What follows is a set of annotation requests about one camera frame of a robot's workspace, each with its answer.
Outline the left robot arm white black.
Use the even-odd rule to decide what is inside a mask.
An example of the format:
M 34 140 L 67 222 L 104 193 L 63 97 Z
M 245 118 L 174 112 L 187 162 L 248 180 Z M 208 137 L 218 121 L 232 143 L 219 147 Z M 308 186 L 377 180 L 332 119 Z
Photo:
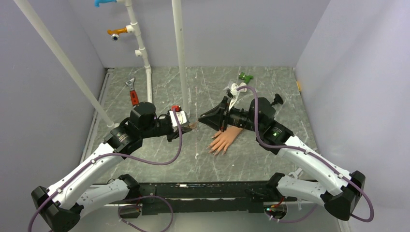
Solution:
M 112 167 L 132 159 L 144 139 L 164 136 L 168 141 L 182 140 L 182 135 L 189 131 L 188 114 L 180 106 L 157 115 L 154 104 L 136 104 L 130 116 L 113 128 L 94 153 L 73 171 L 47 188 L 39 186 L 32 191 L 35 215 L 41 216 L 52 231 L 67 232 L 100 207 L 122 200 L 136 201 L 139 184 L 128 174 L 96 189 L 91 186 Z

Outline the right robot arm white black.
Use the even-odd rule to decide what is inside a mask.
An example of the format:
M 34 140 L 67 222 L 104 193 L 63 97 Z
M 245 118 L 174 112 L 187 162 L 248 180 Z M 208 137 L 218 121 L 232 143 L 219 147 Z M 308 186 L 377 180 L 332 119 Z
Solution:
M 216 131 L 224 131 L 229 125 L 256 133 L 259 145 L 275 155 L 283 157 L 314 178 L 306 181 L 282 173 L 275 173 L 266 183 L 269 199 L 294 197 L 310 201 L 325 208 L 332 216 L 347 221 L 361 198 L 370 207 L 371 221 L 374 208 L 364 193 L 366 177 L 360 171 L 349 172 L 322 157 L 309 148 L 291 130 L 275 120 L 275 108 L 268 99 L 252 100 L 249 110 L 230 108 L 230 99 L 224 97 L 220 104 L 201 114 L 199 122 Z

